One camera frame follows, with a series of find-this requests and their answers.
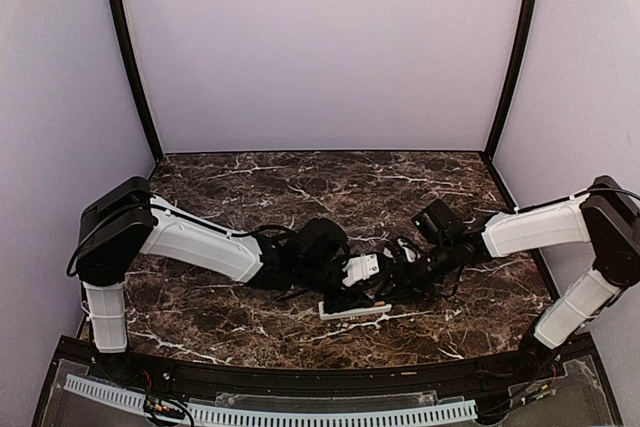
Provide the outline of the white remote control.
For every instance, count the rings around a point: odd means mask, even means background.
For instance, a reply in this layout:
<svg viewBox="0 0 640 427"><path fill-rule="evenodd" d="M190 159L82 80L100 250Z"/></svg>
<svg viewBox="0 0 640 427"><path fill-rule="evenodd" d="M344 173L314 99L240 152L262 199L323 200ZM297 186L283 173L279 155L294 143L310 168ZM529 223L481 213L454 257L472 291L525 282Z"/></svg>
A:
<svg viewBox="0 0 640 427"><path fill-rule="evenodd" d="M321 301L318 303L319 318L322 321L332 321L332 320L343 319L343 318L386 314L391 309L392 309L391 304L384 304L384 305L374 305L373 307L366 307L366 308L354 308L354 309L349 309L349 310L345 310L337 313L328 313L325 310L324 302Z"/></svg>

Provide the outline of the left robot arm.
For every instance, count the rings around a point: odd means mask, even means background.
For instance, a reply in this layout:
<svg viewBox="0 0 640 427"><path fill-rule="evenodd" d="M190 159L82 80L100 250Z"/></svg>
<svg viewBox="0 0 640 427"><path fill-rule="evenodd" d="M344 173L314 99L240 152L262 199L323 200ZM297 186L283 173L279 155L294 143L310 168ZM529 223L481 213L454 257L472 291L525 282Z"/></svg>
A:
<svg viewBox="0 0 640 427"><path fill-rule="evenodd" d="M134 176L84 209L79 242L66 268L86 294L101 364L120 383L141 374L140 359L127 350L124 283L140 254L194 265L261 290L297 286L322 295L324 316L370 309L358 284L380 272L374 254L351 251L333 221L315 218L302 228L267 224L240 231L217 225L171 205Z"/></svg>

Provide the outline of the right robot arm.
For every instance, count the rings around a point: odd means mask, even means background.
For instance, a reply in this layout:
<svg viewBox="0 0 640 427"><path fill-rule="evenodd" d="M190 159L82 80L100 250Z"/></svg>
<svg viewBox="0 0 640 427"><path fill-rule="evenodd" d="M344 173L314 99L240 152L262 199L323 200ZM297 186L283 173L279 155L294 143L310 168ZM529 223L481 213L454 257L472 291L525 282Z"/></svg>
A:
<svg viewBox="0 0 640 427"><path fill-rule="evenodd" d="M588 243L590 267L539 318L533 342L516 352L510 371L534 379L578 328L639 282L639 196L601 176L567 197L497 212L464 224L436 199L412 222L432 248L408 256L409 245L391 249L391 264L377 296L392 301L425 292L453 270L511 254L561 244Z"/></svg>

